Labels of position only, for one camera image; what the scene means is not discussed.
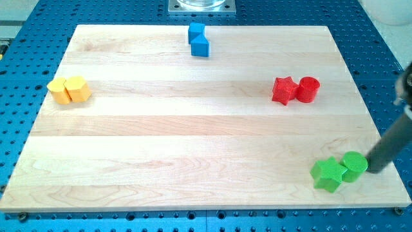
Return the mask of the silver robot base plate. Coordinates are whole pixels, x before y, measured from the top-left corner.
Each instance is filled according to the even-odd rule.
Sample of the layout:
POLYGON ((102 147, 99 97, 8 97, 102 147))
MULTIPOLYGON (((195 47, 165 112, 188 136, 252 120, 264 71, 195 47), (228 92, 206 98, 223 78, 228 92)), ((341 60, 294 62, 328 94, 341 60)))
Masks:
POLYGON ((235 0, 168 0, 169 15, 234 15, 235 0))

